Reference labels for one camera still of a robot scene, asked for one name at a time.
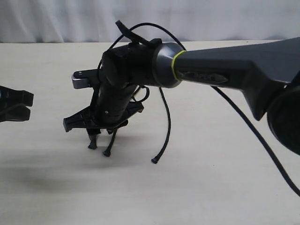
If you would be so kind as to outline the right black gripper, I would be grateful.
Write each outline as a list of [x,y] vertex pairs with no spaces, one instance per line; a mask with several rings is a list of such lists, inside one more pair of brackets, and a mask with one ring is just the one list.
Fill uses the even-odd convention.
[[87,129],[90,141],[96,142],[101,129],[106,129],[110,135],[119,128],[127,126],[128,119],[136,113],[141,113],[143,109],[142,103],[138,102],[102,102],[94,108],[87,106],[64,118],[63,127],[66,132],[73,128]]

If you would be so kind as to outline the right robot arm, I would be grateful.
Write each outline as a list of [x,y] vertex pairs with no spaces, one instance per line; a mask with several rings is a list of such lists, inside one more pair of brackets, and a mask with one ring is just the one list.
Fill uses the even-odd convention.
[[137,112],[130,99],[138,86],[174,88],[182,81],[239,90],[253,117],[264,115],[272,134],[300,152],[300,40],[185,51],[177,43],[154,39],[106,50],[100,69],[72,75],[75,89],[92,87],[90,106],[63,120],[73,128],[114,131]]

